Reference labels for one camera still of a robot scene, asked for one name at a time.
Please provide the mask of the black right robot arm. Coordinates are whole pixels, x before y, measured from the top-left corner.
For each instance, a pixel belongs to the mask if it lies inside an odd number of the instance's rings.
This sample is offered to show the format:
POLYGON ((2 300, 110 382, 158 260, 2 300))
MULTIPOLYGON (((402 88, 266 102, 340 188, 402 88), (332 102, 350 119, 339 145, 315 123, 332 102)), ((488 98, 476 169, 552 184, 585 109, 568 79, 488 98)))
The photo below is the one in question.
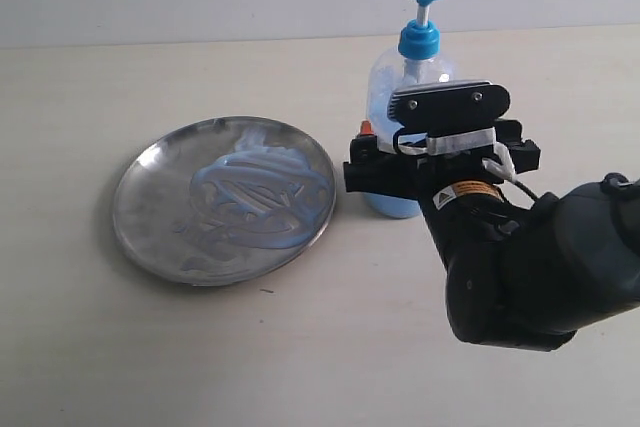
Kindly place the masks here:
POLYGON ((350 192, 419 205, 465 343, 553 351, 639 305, 639 185, 619 173, 563 196, 510 202, 478 158, 383 152, 363 122, 343 166, 350 192))

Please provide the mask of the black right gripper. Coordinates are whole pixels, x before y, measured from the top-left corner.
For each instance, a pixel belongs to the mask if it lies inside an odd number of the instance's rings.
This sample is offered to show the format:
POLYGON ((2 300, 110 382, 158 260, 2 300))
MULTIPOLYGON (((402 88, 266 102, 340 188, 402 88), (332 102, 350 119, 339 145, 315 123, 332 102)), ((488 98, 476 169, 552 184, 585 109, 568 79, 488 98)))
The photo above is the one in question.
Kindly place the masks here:
POLYGON ((500 186, 539 166, 540 149, 522 136, 515 119, 495 122, 495 144, 441 156, 410 156, 378 147, 371 122, 363 120, 343 165, 345 188, 363 195, 376 213, 391 219, 422 216, 445 265, 483 245, 506 238, 524 223, 525 209, 508 201, 500 186))

